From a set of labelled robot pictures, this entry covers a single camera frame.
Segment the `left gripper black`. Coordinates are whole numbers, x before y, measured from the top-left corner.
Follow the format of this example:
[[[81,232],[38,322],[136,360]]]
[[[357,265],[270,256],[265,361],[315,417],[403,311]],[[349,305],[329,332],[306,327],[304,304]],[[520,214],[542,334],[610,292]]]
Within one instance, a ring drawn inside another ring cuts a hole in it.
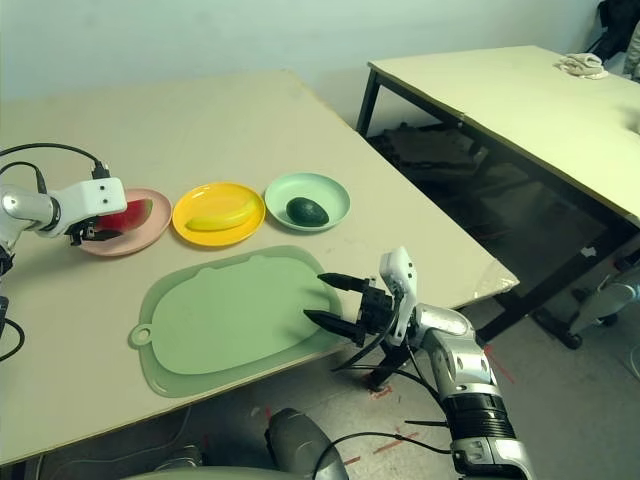
[[[85,241],[104,242],[118,238],[124,234],[124,232],[120,230],[96,230],[98,219],[98,216],[93,216],[70,225],[66,230],[70,245],[80,246]]]

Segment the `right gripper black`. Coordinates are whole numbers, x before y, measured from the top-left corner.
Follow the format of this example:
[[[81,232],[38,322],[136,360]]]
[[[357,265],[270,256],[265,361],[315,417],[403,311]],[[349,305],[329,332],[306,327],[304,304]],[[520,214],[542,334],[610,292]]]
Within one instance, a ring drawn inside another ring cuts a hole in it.
[[[367,335],[376,335],[377,340],[383,340],[388,335],[394,323],[393,298],[377,288],[373,279],[340,273],[322,273],[317,278],[336,289],[361,293],[361,302],[356,323],[330,312],[304,310],[309,320],[330,333],[349,339],[358,347],[364,345]]]

